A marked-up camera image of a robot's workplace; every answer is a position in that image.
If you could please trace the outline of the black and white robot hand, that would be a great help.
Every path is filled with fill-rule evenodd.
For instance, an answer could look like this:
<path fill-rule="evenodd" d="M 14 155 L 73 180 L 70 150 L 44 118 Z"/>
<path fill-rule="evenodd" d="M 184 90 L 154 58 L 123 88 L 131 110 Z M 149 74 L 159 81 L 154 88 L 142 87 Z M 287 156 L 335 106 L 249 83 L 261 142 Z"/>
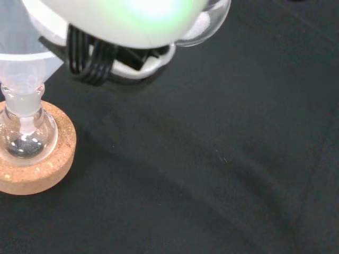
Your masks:
<path fill-rule="evenodd" d="M 40 42 L 73 79 L 140 86 L 158 76 L 206 1 L 24 1 Z"/>

